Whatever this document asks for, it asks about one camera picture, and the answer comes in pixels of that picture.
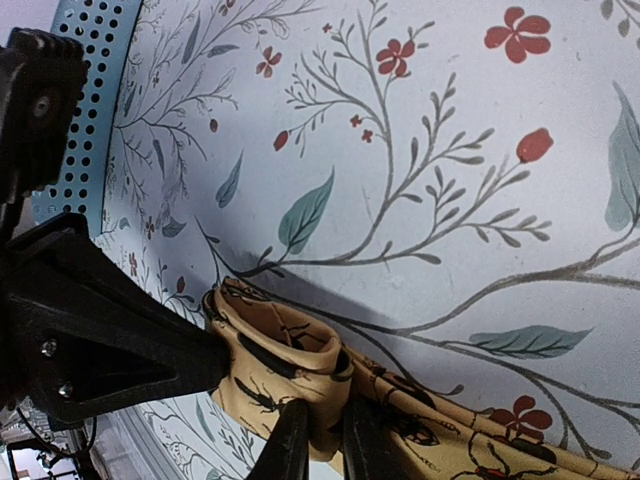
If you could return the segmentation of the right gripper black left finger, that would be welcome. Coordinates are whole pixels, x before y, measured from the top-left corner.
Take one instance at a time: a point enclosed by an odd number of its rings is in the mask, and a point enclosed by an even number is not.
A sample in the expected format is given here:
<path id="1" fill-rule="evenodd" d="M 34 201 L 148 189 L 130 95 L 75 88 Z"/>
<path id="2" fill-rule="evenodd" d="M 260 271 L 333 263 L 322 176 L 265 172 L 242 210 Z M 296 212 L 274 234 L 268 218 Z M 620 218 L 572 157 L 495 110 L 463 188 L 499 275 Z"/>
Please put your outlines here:
<path id="1" fill-rule="evenodd" d="M 304 400 L 288 402 L 247 480 L 309 478 L 309 412 Z"/>

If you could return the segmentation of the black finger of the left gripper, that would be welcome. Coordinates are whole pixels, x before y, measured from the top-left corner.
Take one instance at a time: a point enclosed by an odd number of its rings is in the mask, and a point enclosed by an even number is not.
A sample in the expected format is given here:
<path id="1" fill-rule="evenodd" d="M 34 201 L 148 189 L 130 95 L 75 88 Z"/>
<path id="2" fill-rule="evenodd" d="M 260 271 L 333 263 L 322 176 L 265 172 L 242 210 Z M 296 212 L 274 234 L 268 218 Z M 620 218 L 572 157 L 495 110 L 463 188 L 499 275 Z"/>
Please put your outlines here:
<path id="1" fill-rule="evenodd" d="M 227 343 L 141 290 L 59 215 L 1 246 L 1 403 L 29 399 L 74 423 L 140 403 L 211 391 Z"/>

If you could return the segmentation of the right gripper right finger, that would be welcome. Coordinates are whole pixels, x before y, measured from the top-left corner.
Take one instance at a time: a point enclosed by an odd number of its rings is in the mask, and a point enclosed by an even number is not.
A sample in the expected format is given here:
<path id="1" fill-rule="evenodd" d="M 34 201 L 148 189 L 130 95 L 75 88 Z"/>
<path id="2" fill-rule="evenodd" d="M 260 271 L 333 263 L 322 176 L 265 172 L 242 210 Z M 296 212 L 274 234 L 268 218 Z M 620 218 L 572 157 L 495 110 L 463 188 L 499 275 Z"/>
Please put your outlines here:
<path id="1" fill-rule="evenodd" d="M 377 407 L 362 397 L 349 400 L 343 418 L 345 479 L 398 479 L 400 468 Z"/>

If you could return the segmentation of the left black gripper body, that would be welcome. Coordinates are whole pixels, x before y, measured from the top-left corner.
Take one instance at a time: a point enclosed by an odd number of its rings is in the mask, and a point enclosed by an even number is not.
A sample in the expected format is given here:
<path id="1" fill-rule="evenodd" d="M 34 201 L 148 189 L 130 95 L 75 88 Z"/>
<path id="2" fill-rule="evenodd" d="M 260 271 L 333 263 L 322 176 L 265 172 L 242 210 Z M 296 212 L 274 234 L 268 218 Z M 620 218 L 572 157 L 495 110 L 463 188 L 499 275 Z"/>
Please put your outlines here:
<path id="1" fill-rule="evenodd" d="M 56 182 L 88 67 L 76 40 L 12 29 L 1 49 L 1 202 Z"/>

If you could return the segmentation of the yellow beetle-print tie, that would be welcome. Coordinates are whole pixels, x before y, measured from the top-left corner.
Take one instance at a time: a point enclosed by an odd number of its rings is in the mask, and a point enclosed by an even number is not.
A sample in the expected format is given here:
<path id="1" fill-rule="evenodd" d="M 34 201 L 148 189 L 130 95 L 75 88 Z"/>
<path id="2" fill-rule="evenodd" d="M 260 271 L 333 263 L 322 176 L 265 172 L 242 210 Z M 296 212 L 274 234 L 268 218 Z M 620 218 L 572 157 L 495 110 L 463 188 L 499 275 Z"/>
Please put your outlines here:
<path id="1" fill-rule="evenodd" d="M 626 472 L 549 445 L 550 417 L 524 396 L 482 415 L 445 400 L 345 345 L 300 310 L 226 278 L 203 299 L 231 367 L 213 392 L 227 415 L 267 438 L 285 406 L 307 402 L 310 455 L 342 469 L 344 411 L 362 400 L 412 479 L 623 479 Z"/>

